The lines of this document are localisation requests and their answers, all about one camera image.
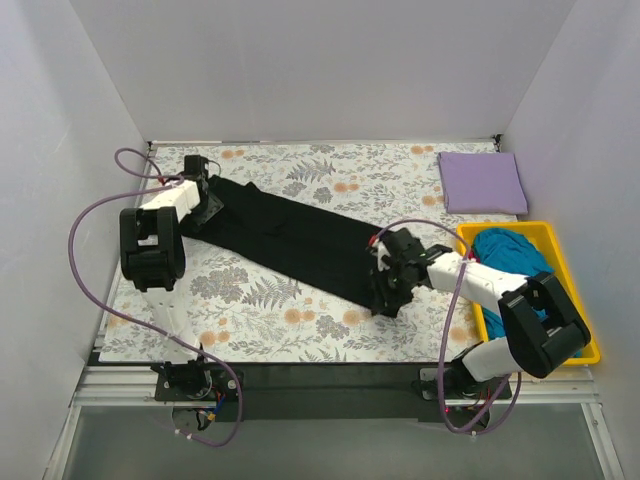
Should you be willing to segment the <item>black t-shirt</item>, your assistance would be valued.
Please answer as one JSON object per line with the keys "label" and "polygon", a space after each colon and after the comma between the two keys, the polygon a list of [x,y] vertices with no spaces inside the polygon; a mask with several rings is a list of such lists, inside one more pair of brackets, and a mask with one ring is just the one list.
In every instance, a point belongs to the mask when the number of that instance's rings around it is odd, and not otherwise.
{"label": "black t-shirt", "polygon": [[253,183],[215,176],[209,192],[223,208],[198,230],[182,223],[183,236],[230,250],[375,315],[397,316],[398,307],[383,306],[374,294],[370,276],[377,261],[367,246],[379,226],[266,193]]}

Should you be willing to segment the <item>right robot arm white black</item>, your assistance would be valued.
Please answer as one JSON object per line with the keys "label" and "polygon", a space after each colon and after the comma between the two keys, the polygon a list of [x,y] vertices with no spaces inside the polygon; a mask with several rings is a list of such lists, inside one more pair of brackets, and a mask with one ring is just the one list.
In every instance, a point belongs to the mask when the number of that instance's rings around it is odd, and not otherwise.
{"label": "right robot arm white black", "polygon": [[501,337],[458,354],[434,378],[418,385],[428,398],[475,397],[490,382],[525,372],[544,379],[591,341],[591,332],[552,273],[508,273],[465,258],[451,248],[422,245],[408,229],[373,236],[372,312],[388,317],[413,300],[419,287],[448,292],[497,315]]}

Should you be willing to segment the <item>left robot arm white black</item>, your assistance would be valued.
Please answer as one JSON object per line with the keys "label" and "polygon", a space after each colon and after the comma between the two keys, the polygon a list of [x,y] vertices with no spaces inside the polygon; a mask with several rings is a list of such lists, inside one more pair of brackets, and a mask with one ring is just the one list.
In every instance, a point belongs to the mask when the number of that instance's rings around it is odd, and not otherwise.
{"label": "left robot arm white black", "polygon": [[154,370],[193,400],[211,393],[213,377],[197,352],[201,343],[181,293],[187,261],[180,228],[197,233],[223,208],[209,191],[208,163],[201,155],[185,156],[178,179],[164,180],[168,190],[119,218],[123,276],[141,292],[163,336],[164,357]]}

